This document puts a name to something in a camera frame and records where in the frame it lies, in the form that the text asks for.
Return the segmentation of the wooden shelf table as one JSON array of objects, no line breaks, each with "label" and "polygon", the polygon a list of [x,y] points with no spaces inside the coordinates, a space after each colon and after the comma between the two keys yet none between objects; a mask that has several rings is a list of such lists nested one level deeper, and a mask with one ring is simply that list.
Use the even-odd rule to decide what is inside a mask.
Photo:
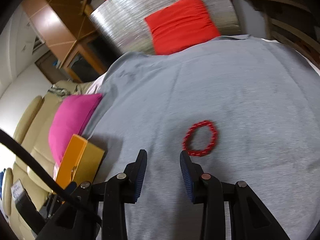
[{"label": "wooden shelf table", "polygon": [[319,20],[303,0],[246,0],[262,12],[267,36],[291,46],[319,67]]}]

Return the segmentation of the magenta pillow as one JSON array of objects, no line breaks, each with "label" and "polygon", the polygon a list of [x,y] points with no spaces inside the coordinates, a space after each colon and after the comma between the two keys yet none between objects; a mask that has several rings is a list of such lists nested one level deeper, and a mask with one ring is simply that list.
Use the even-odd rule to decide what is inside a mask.
[{"label": "magenta pillow", "polygon": [[103,95],[85,94],[66,97],[54,115],[48,143],[53,159],[60,165],[73,135],[80,135],[88,124]]}]

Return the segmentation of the silver foil insulation panel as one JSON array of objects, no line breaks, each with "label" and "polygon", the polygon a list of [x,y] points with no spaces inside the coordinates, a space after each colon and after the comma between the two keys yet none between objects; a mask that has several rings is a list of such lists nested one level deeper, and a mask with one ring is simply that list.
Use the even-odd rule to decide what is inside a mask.
[{"label": "silver foil insulation panel", "polygon": [[[89,19],[121,54],[139,51],[153,55],[146,16],[179,0],[106,0]],[[240,23],[231,0],[202,0],[222,35],[239,35]]]}]

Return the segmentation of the beige leather sofa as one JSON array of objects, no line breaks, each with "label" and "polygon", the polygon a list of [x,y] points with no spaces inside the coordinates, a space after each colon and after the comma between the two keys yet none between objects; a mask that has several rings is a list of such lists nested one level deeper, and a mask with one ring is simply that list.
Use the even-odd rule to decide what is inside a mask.
[{"label": "beige leather sofa", "polygon": [[[90,86],[88,83],[79,84],[71,81],[59,81],[55,85],[67,88],[70,91],[73,91],[78,86],[82,90],[82,94],[78,95],[85,95]],[[13,135],[13,139],[51,177],[54,176],[60,165],[53,159],[48,143],[48,134],[54,115],[65,98],[48,92],[44,96],[36,96],[24,111]],[[28,224],[19,215],[12,196],[11,187],[17,181],[22,183],[37,210],[40,210],[48,202],[52,190],[20,158],[16,158],[13,167],[5,172],[2,186],[2,203],[4,213],[9,219],[9,225],[19,239],[34,239],[35,233],[32,232]]]}]

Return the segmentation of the orange cardboard box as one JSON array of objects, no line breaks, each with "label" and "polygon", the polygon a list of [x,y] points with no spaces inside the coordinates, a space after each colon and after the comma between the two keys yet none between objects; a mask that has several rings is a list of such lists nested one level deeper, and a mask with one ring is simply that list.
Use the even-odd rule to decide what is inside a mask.
[{"label": "orange cardboard box", "polygon": [[56,183],[65,189],[71,182],[92,183],[105,151],[79,135],[73,135],[57,173]]}]

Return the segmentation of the grey blanket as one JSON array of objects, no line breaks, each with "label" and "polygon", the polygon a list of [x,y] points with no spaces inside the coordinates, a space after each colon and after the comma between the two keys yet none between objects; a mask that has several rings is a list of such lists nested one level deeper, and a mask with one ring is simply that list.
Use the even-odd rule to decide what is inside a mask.
[{"label": "grey blanket", "polygon": [[97,183],[148,163],[125,207],[129,239],[198,239],[202,207],[187,197],[179,155],[187,130],[210,120],[217,146],[195,158],[226,183],[245,181],[291,239],[319,221],[319,75],[294,49],[222,36],[168,56],[126,53],[107,71],[82,136],[106,151]]}]

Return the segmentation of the white bed sheet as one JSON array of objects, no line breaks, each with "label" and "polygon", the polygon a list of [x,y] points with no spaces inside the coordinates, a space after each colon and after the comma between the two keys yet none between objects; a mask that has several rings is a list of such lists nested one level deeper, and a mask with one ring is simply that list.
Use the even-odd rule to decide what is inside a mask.
[{"label": "white bed sheet", "polygon": [[97,94],[99,92],[100,87],[103,84],[106,73],[98,77],[86,90],[86,94]]}]

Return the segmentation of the wooden cabinet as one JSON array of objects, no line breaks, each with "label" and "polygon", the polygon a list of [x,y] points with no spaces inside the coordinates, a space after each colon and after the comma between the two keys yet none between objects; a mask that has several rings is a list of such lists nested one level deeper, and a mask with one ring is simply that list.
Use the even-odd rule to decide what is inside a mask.
[{"label": "wooden cabinet", "polygon": [[92,82],[105,74],[120,56],[107,38],[95,32],[76,42],[61,68],[74,82]]}]

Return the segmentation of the striped cloth on sofa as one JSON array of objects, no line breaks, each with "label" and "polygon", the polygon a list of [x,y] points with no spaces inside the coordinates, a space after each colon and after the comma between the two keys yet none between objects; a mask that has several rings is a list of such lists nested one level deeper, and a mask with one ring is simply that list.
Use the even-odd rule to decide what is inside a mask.
[{"label": "striped cloth on sofa", "polygon": [[64,97],[71,96],[71,95],[82,94],[82,90],[80,88],[78,88],[78,86],[76,86],[73,91],[70,91],[67,88],[62,88],[57,85],[52,85],[48,89],[48,93],[52,93],[58,97],[64,98]]}]

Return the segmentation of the red cushion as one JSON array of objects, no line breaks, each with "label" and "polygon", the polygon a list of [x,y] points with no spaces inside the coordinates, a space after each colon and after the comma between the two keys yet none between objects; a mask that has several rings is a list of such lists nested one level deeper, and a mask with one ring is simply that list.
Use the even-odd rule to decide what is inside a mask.
[{"label": "red cushion", "polygon": [[179,0],[144,20],[157,55],[170,55],[221,35],[202,0]]}]

